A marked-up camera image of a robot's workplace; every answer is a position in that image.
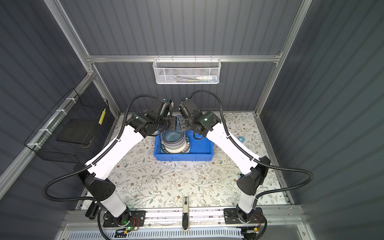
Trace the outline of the grey blue bowl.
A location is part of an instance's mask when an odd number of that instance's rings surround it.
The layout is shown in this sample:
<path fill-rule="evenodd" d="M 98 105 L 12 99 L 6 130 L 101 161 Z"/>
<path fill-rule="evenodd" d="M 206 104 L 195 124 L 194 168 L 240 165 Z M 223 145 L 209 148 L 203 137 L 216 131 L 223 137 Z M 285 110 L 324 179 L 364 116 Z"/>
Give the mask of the grey blue bowl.
<path fill-rule="evenodd" d="M 184 141 L 185 137 L 186 134 L 183 131 L 164 131 L 161 133 L 161 140 L 170 145 Z"/>

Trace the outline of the clear blue plastic cup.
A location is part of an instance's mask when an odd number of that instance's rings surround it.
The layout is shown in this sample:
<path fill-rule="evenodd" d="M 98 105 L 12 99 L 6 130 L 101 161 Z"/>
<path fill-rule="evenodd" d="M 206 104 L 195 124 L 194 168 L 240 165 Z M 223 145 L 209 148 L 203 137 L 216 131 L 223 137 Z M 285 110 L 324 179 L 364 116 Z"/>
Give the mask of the clear blue plastic cup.
<path fill-rule="evenodd" d="M 178 115 L 176 116 L 176 128 L 175 128 L 175 131 L 177 132 L 182 132 L 182 129 L 181 129 L 181 124 L 180 124 L 180 119 L 182 119 L 182 115 Z"/>

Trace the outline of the green rim lettered plate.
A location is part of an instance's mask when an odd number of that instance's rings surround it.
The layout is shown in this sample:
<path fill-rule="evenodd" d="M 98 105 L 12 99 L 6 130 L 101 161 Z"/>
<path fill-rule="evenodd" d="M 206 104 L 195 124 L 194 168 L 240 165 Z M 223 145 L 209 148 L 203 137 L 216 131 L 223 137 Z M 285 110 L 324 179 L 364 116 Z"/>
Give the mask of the green rim lettered plate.
<path fill-rule="evenodd" d="M 185 148 L 189 148 L 190 149 L 191 148 L 191 144 L 189 142 L 187 142 L 187 145 L 186 145 Z M 166 148 L 164 148 L 164 146 L 161 144 L 161 152 L 162 152 L 162 149 L 166 149 Z"/>

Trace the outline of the purple bowl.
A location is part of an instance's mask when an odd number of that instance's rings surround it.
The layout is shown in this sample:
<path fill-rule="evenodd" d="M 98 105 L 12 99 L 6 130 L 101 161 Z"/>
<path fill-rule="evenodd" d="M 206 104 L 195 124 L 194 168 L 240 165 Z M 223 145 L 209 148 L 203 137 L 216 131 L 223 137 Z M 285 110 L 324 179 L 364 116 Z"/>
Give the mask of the purple bowl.
<path fill-rule="evenodd" d="M 180 148 L 183 149 L 183 148 L 185 148 L 186 145 L 187 145 L 187 142 L 184 141 L 184 142 L 173 143 L 173 144 L 169 144 L 169 143 L 162 142 L 162 145 L 163 145 L 164 148 L 166 148 L 166 149 L 175 150 L 175 149 L 180 149 Z"/>

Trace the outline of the light green bowl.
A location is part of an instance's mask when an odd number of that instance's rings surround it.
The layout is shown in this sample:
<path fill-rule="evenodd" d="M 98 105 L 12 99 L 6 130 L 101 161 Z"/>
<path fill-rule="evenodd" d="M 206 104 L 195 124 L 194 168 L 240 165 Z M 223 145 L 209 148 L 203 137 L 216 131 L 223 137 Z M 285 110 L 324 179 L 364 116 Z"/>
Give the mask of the light green bowl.
<path fill-rule="evenodd" d="M 190 149 L 189 148 L 184 148 L 184 149 L 174 149 L 174 150 L 167 150 L 167 149 L 162 149 L 163 154 L 187 154 L 189 153 Z"/>

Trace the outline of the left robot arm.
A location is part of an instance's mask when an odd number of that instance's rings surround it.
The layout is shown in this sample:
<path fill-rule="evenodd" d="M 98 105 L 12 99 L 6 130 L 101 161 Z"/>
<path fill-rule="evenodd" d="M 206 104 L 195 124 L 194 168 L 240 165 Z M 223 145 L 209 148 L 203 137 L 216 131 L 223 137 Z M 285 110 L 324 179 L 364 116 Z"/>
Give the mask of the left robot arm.
<path fill-rule="evenodd" d="M 133 102 L 139 98 L 149 98 L 149 95 L 134 97 L 129 103 L 118 135 L 91 160 L 86 162 L 90 168 L 85 174 L 80 174 L 86 189 L 96 199 L 101 208 L 106 210 L 115 224 L 127 226 L 132 217 L 125 202 L 116 193 L 116 186 L 108 176 L 119 161 L 139 142 L 147 136 L 154 136 L 175 127 L 172 113 L 174 103 L 171 99 L 154 100 L 153 105 L 144 111 L 129 115 Z"/>

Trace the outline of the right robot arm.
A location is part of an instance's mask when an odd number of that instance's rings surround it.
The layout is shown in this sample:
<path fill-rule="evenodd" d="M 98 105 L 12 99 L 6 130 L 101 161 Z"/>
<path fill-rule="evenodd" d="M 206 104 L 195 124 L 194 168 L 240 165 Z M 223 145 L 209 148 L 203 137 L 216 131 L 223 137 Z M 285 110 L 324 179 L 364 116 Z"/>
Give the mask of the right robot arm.
<path fill-rule="evenodd" d="M 184 128 L 213 142 L 241 171 L 241 176 L 237 180 L 237 186 L 241 191 L 237 205 L 238 218 L 243 223 L 249 222 L 255 214 L 257 189 L 267 176 L 270 160 L 266 158 L 262 161 L 263 164 L 259 165 L 255 160 L 259 160 L 260 157 L 229 132 L 223 113 L 220 113 L 220 117 L 212 112 L 202 113 L 193 100 L 188 98 L 182 100 L 178 109 L 184 119 L 182 123 Z"/>

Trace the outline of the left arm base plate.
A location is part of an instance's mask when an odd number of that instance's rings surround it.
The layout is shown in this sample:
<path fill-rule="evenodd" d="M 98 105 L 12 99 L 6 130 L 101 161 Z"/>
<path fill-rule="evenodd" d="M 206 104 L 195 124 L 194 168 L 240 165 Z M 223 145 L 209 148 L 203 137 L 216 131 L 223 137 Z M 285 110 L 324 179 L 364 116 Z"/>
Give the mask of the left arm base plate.
<path fill-rule="evenodd" d="M 115 218 L 109 212 L 103 215 L 104 228 L 134 228 L 142 227 L 146 218 L 146 211 L 130 211 L 124 212 L 120 217 Z"/>

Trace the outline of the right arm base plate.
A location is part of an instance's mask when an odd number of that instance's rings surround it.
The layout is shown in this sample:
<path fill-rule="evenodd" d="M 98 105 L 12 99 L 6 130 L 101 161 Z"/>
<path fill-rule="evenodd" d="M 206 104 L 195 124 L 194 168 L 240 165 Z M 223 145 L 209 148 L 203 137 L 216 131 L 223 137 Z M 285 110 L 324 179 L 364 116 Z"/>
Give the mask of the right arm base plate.
<path fill-rule="evenodd" d="M 263 210 L 259 207 L 253 209 L 250 213 L 245 214 L 239 208 L 224 209 L 225 223 L 233 224 L 264 224 L 267 220 L 263 217 Z"/>

